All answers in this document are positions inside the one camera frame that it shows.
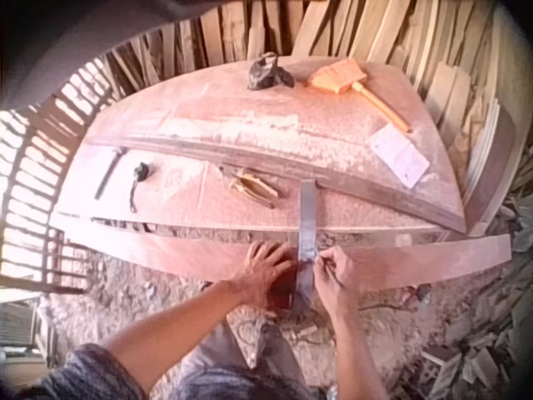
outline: white paper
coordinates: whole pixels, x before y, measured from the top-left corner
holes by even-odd
[[[430,166],[415,145],[390,123],[368,138],[372,151],[412,189]]]

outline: orange mallet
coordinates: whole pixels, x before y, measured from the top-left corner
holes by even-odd
[[[309,84],[315,88],[325,89],[334,93],[343,93],[354,88],[377,108],[392,125],[408,133],[411,127],[394,112],[383,100],[363,86],[366,74],[359,68],[356,60],[347,59],[319,68],[309,77]]]

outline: workshop floor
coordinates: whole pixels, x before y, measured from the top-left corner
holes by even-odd
[[[84,296],[51,295],[47,306],[59,335],[59,353],[97,342],[129,323],[194,296],[202,282],[132,265],[94,254],[89,274],[92,289]],[[481,275],[464,277],[433,286],[424,302],[401,305],[405,290],[367,293],[361,311],[376,365],[387,385],[392,385],[402,367],[413,363],[422,348],[446,344],[446,326],[465,310],[475,307],[476,294],[501,274],[493,268]],[[230,324],[248,362],[254,363],[259,332],[258,312],[241,308],[229,316]],[[309,385],[329,386],[335,381],[335,348],[327,319],[319,311],[309,321],[284,323],[283,331],[293,345]],[[175,366],[152,391],[152,398],[167,398],[177,385]]]

